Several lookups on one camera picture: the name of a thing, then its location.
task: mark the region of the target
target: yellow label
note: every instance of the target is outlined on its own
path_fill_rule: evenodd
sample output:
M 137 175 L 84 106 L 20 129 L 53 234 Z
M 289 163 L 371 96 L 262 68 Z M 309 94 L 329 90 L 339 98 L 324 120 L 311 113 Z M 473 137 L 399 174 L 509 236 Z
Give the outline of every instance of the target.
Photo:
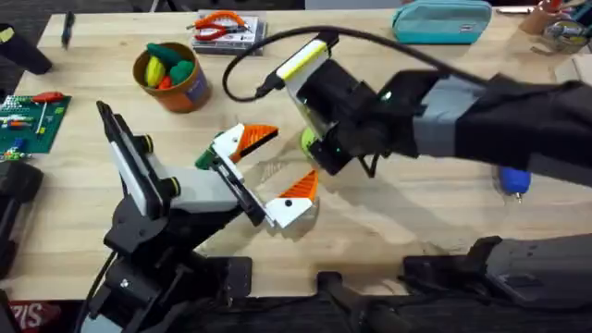
M 276 75 L 284 81 L 289 80 L 294 73 L 326 50 L 327 44 L 325 42 L 313 40 L 280 66 L 276 71 Z
M 0 31 L 0 43 L 8 42 L 14 36 L 15 31 L 12 28 Z

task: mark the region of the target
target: red sign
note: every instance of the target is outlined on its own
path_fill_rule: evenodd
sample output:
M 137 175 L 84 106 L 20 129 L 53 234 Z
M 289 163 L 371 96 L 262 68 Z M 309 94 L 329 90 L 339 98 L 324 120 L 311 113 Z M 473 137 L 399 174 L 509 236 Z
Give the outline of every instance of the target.
M 40 327 L 56 320 L 61 313 L 59 306 L 46 302 L 11 302 L 10 309 L 23 333 L 37 333 Z

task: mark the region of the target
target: orange cup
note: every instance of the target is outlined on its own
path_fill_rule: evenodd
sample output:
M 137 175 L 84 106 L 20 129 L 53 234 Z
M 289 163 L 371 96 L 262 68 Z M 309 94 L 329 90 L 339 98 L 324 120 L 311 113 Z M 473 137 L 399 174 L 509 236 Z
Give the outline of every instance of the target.
M 133 64 L 133 78 L 145 92 L 172 112 L 189 113 L 199 109 L 210 98 L 212 89 L 195 53 L 180 43 L 161 43 L 161 45 L 177 51 L 183 59 L 192 61 L 195 66 L 191 75 L 182 83 L 169 89 L 158 90 L 148 87 L 144 79 L 144 71 L 150 60 L 150 54 L 144 51 Z

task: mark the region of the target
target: cable connector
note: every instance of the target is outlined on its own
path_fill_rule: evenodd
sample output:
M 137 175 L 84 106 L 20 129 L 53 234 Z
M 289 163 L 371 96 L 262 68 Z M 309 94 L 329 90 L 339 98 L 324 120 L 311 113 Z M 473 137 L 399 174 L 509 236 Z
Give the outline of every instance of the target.
M 268 93 L 270 93 L 272 90 L 274 90 L 274 89 L 281 90 L 285 86 L 286 86 L 286 84 L 284 83 L 284 80 L 282 80 L 279 76 L 277 76 L 275 72 L 271 73 L 271 74 L 267 75 L 263 84 L 260 85 L 259 87 L 257 87 L 257 90 L 255 91 L 255 97 L 257 97 L 257 98 L 264 97 Z

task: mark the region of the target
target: screwdriver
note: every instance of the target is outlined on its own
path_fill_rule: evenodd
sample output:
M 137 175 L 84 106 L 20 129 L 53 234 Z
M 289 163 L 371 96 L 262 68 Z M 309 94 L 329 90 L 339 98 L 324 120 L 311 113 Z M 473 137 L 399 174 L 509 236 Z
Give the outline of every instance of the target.
M 513 195 L 521 203 L 530 187 L 530 172 L 502 166 L 499 168 L 499 184 L 506 194 Z
M 39 132 L 41 131 L 41 126 L 43 124 L 43 117 L 45 117 L 45 109 L 47 108 L 47 104 L 59 102 L 63 99 L 64 94 L 61 92 L 42 92 L 31 98 L 31 101 L 34 103 L 43 103 L 43 109 L 41 111 L 41 116 L 39 117 L 39 124 L 37 125 L 37 129 L 35 130 L 35 134 L 39 134 Z

